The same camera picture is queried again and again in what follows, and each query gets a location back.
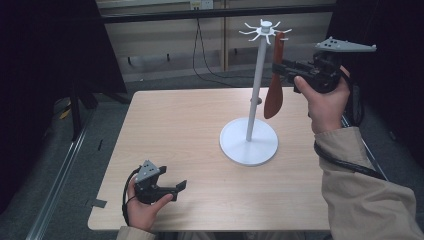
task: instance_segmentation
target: left hand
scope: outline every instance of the left hand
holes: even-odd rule
[[[131,179],[128,186],[128,199],[135,196],[134,178]],[[172,200],[172,194],[167,194],[152,205],[144,204],[132,198],[127,203],[128,220],[130,227],[135,227],[150,232],[156,220],[156,215],[167,203]]]

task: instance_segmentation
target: hand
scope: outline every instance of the hand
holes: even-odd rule
[[[153,205],[138,201],[137,198],[133,198],[135,196],[134,178],[130,181],[127,194],[128,199],[131,199],[127,203],[129,225],[147,232],[150,232],[152,229],[159,210],[173,198],[172,194],[167,194]]]
[[[347,76],[350,75],[344,67],[340,69]],[[308,100],[309,116],[312,119],[311,127],[315,134],[342,127],[341,118],[350,94],[349,87],[343,77],[340,79],[337,88],[326,94],[316,92],[300,76],[297,76],[294,82]]]

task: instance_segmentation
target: jacket cuff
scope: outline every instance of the jacket cuff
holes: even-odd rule
[[[315,135],[315,141],[334,158],[374,170],[357,127],[319,133]]]
[[[122,226],[119,229],[117,240],[154,240],[155,235],[133,227]]]

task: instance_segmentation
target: right hand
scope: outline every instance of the right hand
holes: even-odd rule
[[[316,92],[300,76],[295,77],[294,83],[299,91],[308,100],[309,116],[312,119],[312,131],[315,134],[336,130],[342,127],[341,119],[350,94],[345,79],[340,78],[337,88],[332,92],[321,94]]]

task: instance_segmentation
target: finger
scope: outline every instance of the finger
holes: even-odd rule
[[[155,202],[155,204],[152,205],[152,210],[155,211],[156,213],[159,212],[159,210],[161,210],[161,208],[163,208],[166,204],[168,204],[172,200],[172,198],[174,198],[172,194],[166,194],[157,202]]]
[[[350,77],[350,72],[343,66],[340,66],[340,70],[342,70],[348,77]]]
[[[338,91],[349,91],[349,85],[347,84],[346,80],[341,77],[339,84],[337,85],[336,90]]]
[[[309,86],[306,80],[302,77],[296,76],[294,78],[294,83],[296,84],[299,91],[305,96],[306,100],[308,100],[308,102],[313,101],[317,96],[318,93],[311,86]]]
[[[127,189],[128,199],[131,199],[132,197],[135,196],[134,184],[135,184],[135,178],[133,177],[130,183],[128,184],[128,189]]]

